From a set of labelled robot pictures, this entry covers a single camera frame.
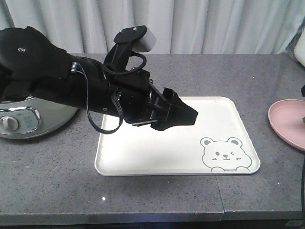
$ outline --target black cable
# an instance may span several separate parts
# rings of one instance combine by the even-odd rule
[[[118,114],[119,114],[119,125],[117,128],[113,129],[113,130],[104,130],[104,129],[101,129],[99,128],[95,123],[94,121],[92,120],[92,117],[90,115],[90,111],[89,111],[89,108],[88,108],[88,98],[89,98],[89,80],[88,80],[88,77],[86,75],[86,72],[84,71],[83,67],[77,63],[77,62],[74,62],[73,65],[72,65],[72,69],[71,69],[71,72],[72,73],[80,73],[82,74],[85,79],[86,79],[86,84],[87,84],[87,87],[86,87],[86,111],[87,111],[87,117],[89,119],[89,122],[90,124],[93,126],[93,128],[98,131],[99,133],[101,134],[105,134],[105,135],[109,135],[109,134],[113,134],[114,132],[116,132],[122,125],[123,123],[123,110],[122,110],[122,107],[118,101],[118,99],[116,98],[116,92],[114,92],[112,95],[111,95],[111,100],[115,106],[115,108],[117,109],[118,111]]]
[[[305,156],[302,168],[302,182],[301,182],[301,202],[302,202],[302,218],[303,218],[303,225],[305,225]]]
[[[130,56],[137,56],[137,57],[140,57],[140,58],[142,58],[142,63],[138,66],[138,67],[136,67],[136,68],[134,68],[134,69],[131,69],[130,71],[126,71],[126,72],[123,72],[123,73],[117,73],[117,72],[114,72],[114,71],[111,71],[109,68],[107,68],[104,64],[102,64],[101,62],[98,62],[98,61],[94,61],[94,63],[95,63],[95,65],[97,66],[97,67],[99,67],[103,72],[105,72],[105,73],[108,73],[108,74],[110,74],[110,75],[113,75],[113,76],[124,76],[124,75],[129,75],[129,74],[131,74],[131,73],[135,73],[135,72],[137,72],[137,71],[139,71],[140,69],[142,69],[145,65],[146,65],[146,63],[147,63],[147,59],[146,59],[146,57],[144,56],[144,55],[142,55],[142,54],[140,54],[140,53],[137,53],[137,52],[134,52],[134,51],[132,51],[132,53],[131,53],[131,55]]]

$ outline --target pink bowl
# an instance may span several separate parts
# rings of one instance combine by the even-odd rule
[[[305,101],[280,100],[271,105],[268,118],[271,127],[288,144],[305,151]]]

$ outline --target rice cooker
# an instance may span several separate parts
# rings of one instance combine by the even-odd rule
[[[0,137],[26,139],[45,135],[69,121],[77,108],[29,97],[0,104]]]

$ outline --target bear ear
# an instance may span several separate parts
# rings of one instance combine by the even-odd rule
[[[200,140],[200,144],[203,147],[206,147],[208,144],[214,142],[212,139],[210,139],[209,137],[204,137],[203,139]]]
[[[239,146],[239,147],[242,147],[242,145],[243,145],[242,141],[239,140],[239,139],[236,138],[236,137],[230,137],[230,138],[228,139],[228,142],[233,143],[234,145],[237,145],[237,146]]]

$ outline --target square tray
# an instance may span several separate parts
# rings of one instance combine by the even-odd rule
[[[252,174],[260,160],[234,103],[225,97],[181,97],[198,111],[193,126],[156,131],[123,123],[100,135],[96,170],[105,176]],[[103,129],[118,118],[105,115]]]

